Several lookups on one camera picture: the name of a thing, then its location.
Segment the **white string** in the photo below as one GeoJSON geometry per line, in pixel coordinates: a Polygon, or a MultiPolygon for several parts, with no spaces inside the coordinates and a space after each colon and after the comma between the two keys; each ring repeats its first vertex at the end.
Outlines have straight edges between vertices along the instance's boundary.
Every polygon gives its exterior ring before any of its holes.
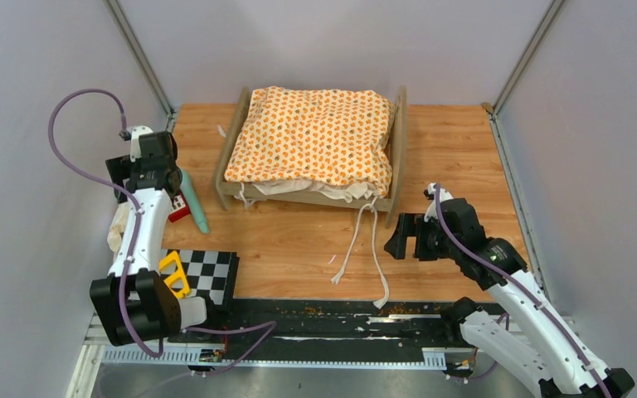
{"type": "Polygon", "coordinates": [[[255,203],[256,201],[259,201],[260,199],[250,199],[249,201],[246,199],[245,195],[243,195],[243,192],[246,191],[246,185],[241,182],[241,191],[238,192],[238,196],[234,197],[235,199],[240,199],[243,201],[243,206],[245,207],[245,209],[247,209],[248,207],[252,206],[253,203],[255,203]]]}
{"type": "Polygon", "coordinates": [[[365,209],[370,209],[372,214],[374,215],[374,222],[372,223],[372,258],[375,260],[375,265],[377,266],[377,271],[380,273],[380,280],[382,281],[382,287],[384,288],[384,297],[377,301],[373,301],[372,303],[377,308],[382,308],[384,304],[389,299],[389,284],[387,283],[387,278],[385,278],[382,273],[382,267],[380,266],[379,260],[377,260],[377,251],[375,250],[375,237],[377,234],[377,209],[375,209],[375,201],[377,197],[372,199],[371,203],[366,203],[360,207],[360,211],[357,212],[357,223],[355,224],[355,233],[353,234],[353,240],[350,242],[350,246],[348,247],[348,252],[345,254],[345,260],[343,260],[343,265],[341,269],[338,271],[335,276],[331,279],[333,284],[338,284],[340,282],[341,277],[345,274],[345,269],[348,266],[348,259],[350,259],[350,253],[353,251],[353,246],[355,245],[355,240],[357,239],[357,233],[360,231],[360,218],[362,217],[362,211],[365,209]]]}

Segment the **red object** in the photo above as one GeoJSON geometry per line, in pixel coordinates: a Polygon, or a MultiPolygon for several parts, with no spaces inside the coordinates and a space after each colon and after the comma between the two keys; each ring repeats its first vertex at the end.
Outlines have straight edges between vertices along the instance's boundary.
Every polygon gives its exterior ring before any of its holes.
{"type": "Polygon", "coordinates": [[[169,214],[168,219],[171,222],[174,222],[189,214],[192,214],[192,211],[189,210],[189,206],[187,205],[187,200],[184,199],[184,195],[180,193],[175,196],[172,201],[172,212],[169,214]]]}

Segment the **cable clip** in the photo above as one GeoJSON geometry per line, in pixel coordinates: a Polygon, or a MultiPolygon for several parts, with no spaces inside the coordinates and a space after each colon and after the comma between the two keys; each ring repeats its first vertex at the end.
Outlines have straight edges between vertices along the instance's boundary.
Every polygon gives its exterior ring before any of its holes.
{"type": "Polygon", "coordinates": [[[130,139],[132,138],[130,133],[126,130],[119,131],[119,137],[121,137],[121,139],[123,139],[124,141],[130,141],[130,139]]]}
{"type": "Polygon", "coordinates": [[[542,309],[544,309],[545,307],[547,307],[549,304],[549,302],[547,300],[543,300],[540,304],[536,305],[536,310],[537,311],[541,311],[542,309]]]}
{"type": "Polygon", "coordinates": [[[594,361],[590,361],[589,365],[582,365],[582,369],[585,369],[586,371],[593,371],[596,368],[597,368],[597,363],[594,361]]]}

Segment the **metal corner frame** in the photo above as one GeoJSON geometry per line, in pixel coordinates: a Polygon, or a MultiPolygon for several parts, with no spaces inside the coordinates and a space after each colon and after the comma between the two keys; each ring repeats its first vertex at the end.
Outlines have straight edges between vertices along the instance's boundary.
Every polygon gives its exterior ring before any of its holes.
{"type": "Polygon", "coordinates": [[[116,26],[119,29],[121,36],[123,37],[126,45],[130,49],[130,53],[135,59],[135,62],[140,67],[140,71],[143,72],[143,77],[148,82],[150,89],[153,91],[155,99],[158,101],[160,107],[163,109],[165,115],[168,118],[167,123],[170,124],[173,120],[175,110],[172,107],[172,103],[164,92],[164,88],[160,83],[155,71],[153,70],[148,57],[146,57],[143,48],[135,36],[133,28],[130,26],[128,18],[125,16],[123,7],[119,0],[103,0],[106,7],[109,9],[111,17],[114,19],[116,26]]]}
{"type": "Polygon", "coordinates": [[[507,83],[502,88],[502,91],[499,93],[497,100],[494,101],[494,115],[499,115],[499,112],[502,111],[502,108],[507,104],[509,97],[516,87],[519,79],[526,71],[528,63],[533,58],[534,54],[538,50],[543,39],[548,34],[548,31],[551,29],[552,24],[556,21],[558,15],[562,7],[567,3],[567,0],[552,0],[548,5],[548,9],[543,14],[541,21],[538,23],[536,30],[533,32],[533,36],[528,41],[526,45],[526,49],[524,49],[523,54],[519,58],[516,66],[512,70],[511,75],[507,79],[507,83]]]}
{"type": "Polygon", "coordinates": [[[512,202],[514,204],[514,210],[516,211],[519,225],[521,226],[523,240],[526,244],[528,253],[529,263],[531,265],[531,268],[534,270],[534,275],[537,283],[541,286],[542,290],[546,292],[546,294],[547,290],[545,280],[543,278],[541,264],[536,251],[539,242],[537,242],[536,236],[528,220],[530,212],[528,211],[526,202],[522,199],[522,189],[517,177],[517,173],[512,164],[509,162],[509,154],[511,153],[511,150],[508,148],[506,134],[502,128],[501,123],[499,122],[499,114],[502,112],[504,106],[511,98],[511,95],[518,82],[521,80],[521,77],[526,72],[531,59],[535,56],[541,43],[545,39],[546,35],[550,32],[553,23],[557,20],[557,17],[560,15],[560,11],[565,4],[567,4],[567,0],[551,0],[546,12],[543,14],[541,21],[538,23],[536,30],[531,36],[531,39],[528,41],[528,44],[526,45],[526,48],[524,49],[516,66],[514,66],[511,75],[507,79],[506,84],[502,88],[502,91],[499,93],[497,100],[494,102],[494,106],[489,104],[486,104],[487,106],[485,106],[485,104],[483,104],[483,107],[485,107],[489,116],[489,124],[492,128],[494,142],[497,145],[499,158],[501,159],[502,168],[504,170],[504,176],[507,179],[507,185],[509,186],[509,192],[511,193],[512,202]]]}
{"type": "Polygon", "coordinates": [[[95,388],[105,347],[83,344],[67,386],[66,398],[90,398],[95,388]]]}
{"type": "Polygon", "coordinates": [[[174,133],[174,126],[177,125],[178,116],[179,116],[179,111],[176,109],[172,109],[172,113],[167,115],[167,126],[165,126],[165,131],[174,133]]]}

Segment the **white sheet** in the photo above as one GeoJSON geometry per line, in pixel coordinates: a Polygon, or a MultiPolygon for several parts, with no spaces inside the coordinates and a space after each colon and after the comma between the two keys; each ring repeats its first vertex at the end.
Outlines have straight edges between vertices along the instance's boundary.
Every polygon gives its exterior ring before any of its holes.
{"type": "Polygon", "coordinates": [[[277,180],[253,182],[253,186],[263,195],[297,192],[304,189],[323,193],[326,197],[344,200],[348,203],[353,199],[369,199],[378,195],[379,190],[370,182],[356,182],[348,186],[334,186],[311,180],[277,180]]]}

